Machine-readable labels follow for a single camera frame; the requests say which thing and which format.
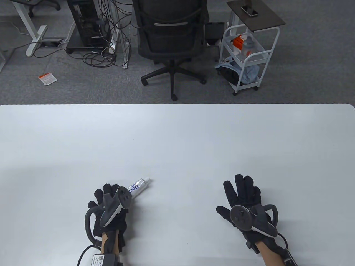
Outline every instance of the paper label on floor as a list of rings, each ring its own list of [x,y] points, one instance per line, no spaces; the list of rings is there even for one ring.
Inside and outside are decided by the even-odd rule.
[[[52,73],[48,72],[47,74],[44,74],[42,76],[39,76],[39,79],[43,82],[44,85],[49,85],[52,84],[53,82],[56,82],[57,79],[53,76]]]

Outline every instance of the forearm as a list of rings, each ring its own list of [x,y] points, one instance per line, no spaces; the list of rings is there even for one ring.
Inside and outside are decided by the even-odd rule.
[[[102,240],[101,240],[101,253],[104,253],[104,244],[107,240],[107,235],[106,233],[102,234]],[[120,252],[118,251],[118,230],[116,231],[116,240],[115,240],[115,245],[113,249],[114,254],[118,257],[120,255]]]
[[[285,266],[283,259],[279,254],[272,252],[264,242],[260,241],[255,244],[260,251],[265,262],[265,266]]]

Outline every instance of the folded fabric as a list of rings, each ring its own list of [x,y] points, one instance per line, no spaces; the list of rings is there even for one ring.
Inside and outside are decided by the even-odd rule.
[[[234,72],[236,72],[237,76],[235,76],[235,78],[229,77],[229,78],[227,78],[227,80],[235,86],[238,85],[238,79],[239,79],[240,74],[242,72],[242,68],[240,66],[238,66],[237,62],[234,61],[232,56],[226,58],[224,63],[220,63],[220,64],[216,65],[215,68],[218,71],[220,71],[221,68],[229,68],[229,69],[233,70]],[[259,69],[260,69],[260,67],[258,65],[245,67],[241,82],[243,84],[249,84],[249,83],[255,82],[255,80],[258,76],[258,73],[259,73]]]

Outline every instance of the black haptic glove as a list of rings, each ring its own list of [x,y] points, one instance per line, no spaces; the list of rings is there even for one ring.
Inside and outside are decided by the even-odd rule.
[[[254,180],[250,176],[246,176],[245,178],[243,178],[241,174],[237,174],[234,179],[235,184],[237,186],[238,194],[235,192],[233,185],[230,181],[225,181],[223,183],[224,191],[231,207],[235,205],[241,205],[250,210],[252,206],[261,204],[260,189],[254,186]],[[219,213],[219,215],[221,215],[224,219],[226,219],[234,227],[236,227],[230,219],[229,209],[223,206],[218,206],[216,208],[216,211]],[[271,218],[269,215],[267,215],[267,220],[271,223]],[[284,249],[276,244],[274,238],[267,237],[261,233],[252,230],[239,231],[243,233],[244,238],[247,240],[248,248],[253,249],[256,254],[259,253],[259,250],[256,247],[255,243],[263,241],[270,250],[281,256],[284,255]]]
[[[88,203],[88,207],[91,209],[91,208],[96,207],[98,205],[103,206],[103,195],[110,194],[111,197],[113,197],[118,188],[119,188],[119,185],[117,185],[117,184],[114,184],[112,186],[110,184],[105,184],[102,187],[103,191],[101,189],[97,189],[95,191],[94,195],[96,197],[98,204],[96,204],[94,201],[90,201]],[[119,252],[122,252],[122,248],[126,245],[125,240],[123,238],[123,233],[127,229],[126,214],[128,213],[128,210],[121,209],[121,211],[115,216],[115,218],[106,227],[100,226],[100,219],[101,219],[103,212],[104,212],[103,208],[94,212],[94,214],[96,216],[94,230],[93,230],[94,236],[101,237],[103,233],[115,235],[116,230],[118,230],[119,231],[119,233],[118,233]]]

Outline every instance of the toothpaste tube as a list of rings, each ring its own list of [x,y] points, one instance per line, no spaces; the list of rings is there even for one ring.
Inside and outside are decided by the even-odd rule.
[[[131,186],[127,188],[128,191],[131,193],[133,199],[147,187],[150,180],[151,179],[149,177],[147,177],[146,179],[139,179],[137,182],[134,182]]]

